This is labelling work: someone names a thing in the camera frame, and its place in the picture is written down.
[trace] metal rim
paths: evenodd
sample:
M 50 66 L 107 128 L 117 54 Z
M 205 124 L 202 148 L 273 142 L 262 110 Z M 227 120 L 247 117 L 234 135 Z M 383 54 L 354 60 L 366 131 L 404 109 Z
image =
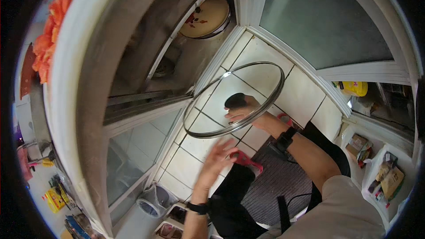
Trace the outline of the metal rim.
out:
M 276 85 L 276 87 L 274 88 L 273 92 L 270 94 L 270 96 L 266 99 L 266 101 L 256 110 L 252 111 L 247 117 L 245 117 L 244 119 L 237 121 L 236 123 L 224 127 L 222 129 L 219 130 L 215 130 L 212 132 L 205 132 L 205 133 L 196 133 L 196 132 L 191 132 L 189 131 L 189 129 L 186 127 L 186 118 L 188 115 L 188 110 L 192 109 L 193 104 L 196 102 L 196 99 L 209 87 L 211 87 L 214 83 L 234 74 L 234 72 L 245 68 L 247 66 L 252 66 L 252 65 L 261 65 L 261 64 L 270 64 L 273 66 L 276 66 L 277 68 L 279 68 L 280 71 L 280 80 L 279 83 Z M 284 83 L 285 83 L 285 73 L 284 71 L 275 63 L 272 62 L 267 62 L 267 61 L 259 61 L 259 62 L 252 62 L 252 63 L 248 63 L 246 65 L 243 66 L 239 66 L 237 68 L 235 68 L 232 71 L 226 71 L 221 77 L 216 78 L 213 82 L 211 82 L 210 84 L 208 84 L 206 87 L 204 87 L 197 95 L 194 96 L 194 98 L 192 99 L 192 101 L 189 103 L 189 105 L 186 107 L 186 109 L 184 110 L 184 115 L 183 115 L 183 127 L 184 130 L 186 131 L 186 133 L 188 133 L 188 135 L 192 136 L 192 137 L 196 137 L 196 138 L 215 138 L 215 137 L 221 137 L 221 136 L 225 136 L 227 134 L 231 134 L 237 130 L 240 130 L 241 128 L 251 124 L 255 119 L 257 119 L 258 117 L 260 117 L 263 113 L 265 113 L 268 108 L 277 100 L 277 98 L 280 95 L 280 92 L 282 91 L 282 88 L 284 87 Z

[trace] cable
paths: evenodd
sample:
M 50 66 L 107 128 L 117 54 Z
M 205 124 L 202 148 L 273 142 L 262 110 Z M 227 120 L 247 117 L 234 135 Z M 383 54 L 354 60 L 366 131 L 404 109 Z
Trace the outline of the cable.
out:
M 302 196 L 307 196 L 307 195 L 311 195 L 311 193 L 300 194 L 300 195 L 296 195 L 296 196 L 292 197 L 292 199 L 290 199 L 290 201 L 288 202 L 288 204 L 286 206 L 289 208 L 291 201 L 293 199 L 295 199 L 296 197 L 302 197 Z

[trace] hand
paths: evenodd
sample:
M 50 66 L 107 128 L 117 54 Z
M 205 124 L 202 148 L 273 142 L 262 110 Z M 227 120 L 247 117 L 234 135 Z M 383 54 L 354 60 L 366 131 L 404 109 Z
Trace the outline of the hand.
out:
M 229 109 L 225 107 L 226 110 L 229 110 L 229 113 L 226 114 L 225 118 L 230 118 L 230 122 L 235 122 L 237 120 L 241 120 L 248 116 L 252 111 L 257 109 L 260 106 L 260 103 L 252 96 L 245 95 L 245 101 L 247 102 L 246 107 L 236 108 L 236 109 Z M 260 117 L 258 117 L 256 120 L 252 122 L 252 125 L 259 128 L 259 129 L 265 129 L 266 126 L 266 119 L 269 117 L 273 117 L 272 114 L 269 112 L 265 112 Z
M 238 150 L 237 147 L 233 147 L 229 150 L 225 150 L 234 140 L 230 139 L 225 143 L 221 144 L 221 140 L 218 140 L 211 149 L 210 154 L 205 160 L 204 166 L 198 176 L 198 181 L 195 184 L 195 190 L 203 191 L 208 193 L 211 186 L 217 180 L 221 170 L 226 166 L 231 165 L 236 161 L 236 158 L 226 160 L 226 157 L 233 152 Z

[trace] black pants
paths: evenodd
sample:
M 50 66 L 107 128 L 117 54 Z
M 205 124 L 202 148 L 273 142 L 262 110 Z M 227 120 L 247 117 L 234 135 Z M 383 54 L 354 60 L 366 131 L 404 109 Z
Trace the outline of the black pants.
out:
M 331 156 L 343 175 L 351 176 L 348 160 L 343 151 L 330 142 L 313 123 L 308 122 L 301 134 Z M 259 226 L 241 205 L 241 201 L 254 179 L 255 175 L 249 168 L 234 164 L 211 197 L 209 215 L 218 233 L 224 239 L 255 239 L 267 231 Z M 320 202 L 322 202 L 322 195 L 312 184 L 307 212 Z

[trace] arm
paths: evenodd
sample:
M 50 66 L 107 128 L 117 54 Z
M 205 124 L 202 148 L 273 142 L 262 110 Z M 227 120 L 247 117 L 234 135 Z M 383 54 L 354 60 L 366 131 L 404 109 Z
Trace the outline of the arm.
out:
M 229 109 L 226 118 L 230 118 L 231 121 L 242 119 L 258 106 L 258 102 L 252 96 L 246 95 L 245 100 L 248 103 L 247 107 Z M 269 112 L 260 116 L 252 125 L 265 130 L 275 139 L 289 128 L 289 125 L 286 125 Z M 305 173 L 322 193 L 322 187 L 326 180 L 332 176 L 341 174 L 338 165 L 325 151 L 303 135 L 296 133 L 292 137 L 292 140 L 293 142 L 287 151 L 295 158 L 301 168 L 303 168 Z
M 201 172 L 199 173 L 190 203 L 195 205 L 206 203 L 208 200 L 208 194 L 210 193 L 210 188 L 217 180 L 221 170 L 236 161 L 236 158 L 226 160 L 228 155 L 238 150 L 236 147 L 225 150 L 225 148 L 231 143 L 232 140 L 228 140 L 223 144 L 220 144 L 220 141 L 218 141 L 213 146 L 210 154 L 205 159 Z M 188 210 L 184 221 L 182 238 L 207 239 L 207 237 L 207 216 L 199 215 L 197 212 Z

